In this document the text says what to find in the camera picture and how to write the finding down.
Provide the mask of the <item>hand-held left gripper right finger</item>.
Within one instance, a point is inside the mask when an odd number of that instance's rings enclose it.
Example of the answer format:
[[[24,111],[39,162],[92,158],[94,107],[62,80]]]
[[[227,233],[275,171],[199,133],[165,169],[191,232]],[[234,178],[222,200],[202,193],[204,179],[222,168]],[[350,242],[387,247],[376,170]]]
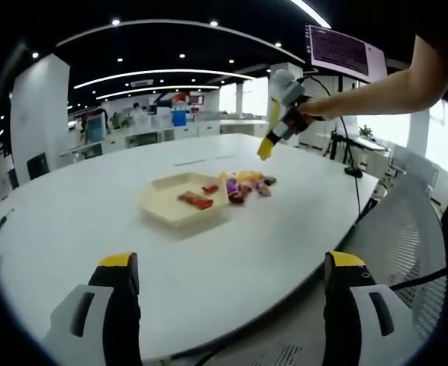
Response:
[[[359,257],[325,254],[324,295],[325,365],[405,365],[418,350],[410,308]]]

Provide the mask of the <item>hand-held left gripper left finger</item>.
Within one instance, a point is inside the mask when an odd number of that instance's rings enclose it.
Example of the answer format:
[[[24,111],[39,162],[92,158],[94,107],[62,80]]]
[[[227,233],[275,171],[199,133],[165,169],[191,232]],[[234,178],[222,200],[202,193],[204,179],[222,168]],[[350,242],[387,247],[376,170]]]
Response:
[[[102,259],[50,315],[42,346],[58,365],[141,365],[137,254]]]

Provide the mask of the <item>person's right hand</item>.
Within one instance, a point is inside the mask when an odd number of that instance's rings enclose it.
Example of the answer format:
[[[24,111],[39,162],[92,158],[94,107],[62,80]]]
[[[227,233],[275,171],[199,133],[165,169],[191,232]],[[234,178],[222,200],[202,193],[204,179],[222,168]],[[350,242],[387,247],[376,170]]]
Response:
[[[300,115],[309,120],[330,120],[335,117],[330,97],[310,98],[298,106]]]

